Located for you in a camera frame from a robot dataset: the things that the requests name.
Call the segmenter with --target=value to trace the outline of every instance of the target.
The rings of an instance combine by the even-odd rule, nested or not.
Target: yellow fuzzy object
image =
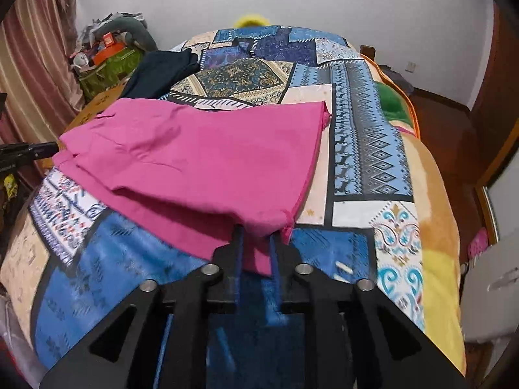
[[[238,29],[251,26],[269,26],[270,24],[271,22],[259,14],[247,14],[239,18],[236,23],[234,23],[234,27]]]

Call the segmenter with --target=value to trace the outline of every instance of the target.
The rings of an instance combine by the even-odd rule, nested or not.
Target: folded dark clothing
[[[198,56],[191,54],[191,49],[148,53],[133,72],[119,98],[160,98],[175,83],[199,70]]]

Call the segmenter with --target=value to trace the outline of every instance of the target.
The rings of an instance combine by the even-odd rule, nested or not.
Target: green storage box
[[[95,95],[116,86],[129,76],[141,62],[143,53],[137,48],[126,47],[111,56],[99,67],[79,74],[79,85],[89,102]]]

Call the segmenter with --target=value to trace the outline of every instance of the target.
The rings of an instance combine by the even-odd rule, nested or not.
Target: green blanket patch
[[[385,83],[376,82],[380,105],[387,121],[398,120],[413,127],[413,121],[407,110],[407,103],[400,94]]]

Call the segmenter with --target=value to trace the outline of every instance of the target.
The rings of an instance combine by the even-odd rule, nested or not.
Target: bed
[[[326,102],[332,122],[291,244],[335,279],[376,280],[464,373],[458,229],[406,95],[333,33],[221,29],[172,51],[186,49],[201,70],[163,100],[203,110]],[[398,93],[400,110],[381,107],[380,84]],[[50,368],[142,280],[171,282],[206,261],[181,249],[52,169],[17,219],[0,281],[25,339]],[[208,387],[301,387],[302,322],[276,312],[269,282],[245,274],[241,313],[212,321]],[[255,365],[259,356],[272,372]]]

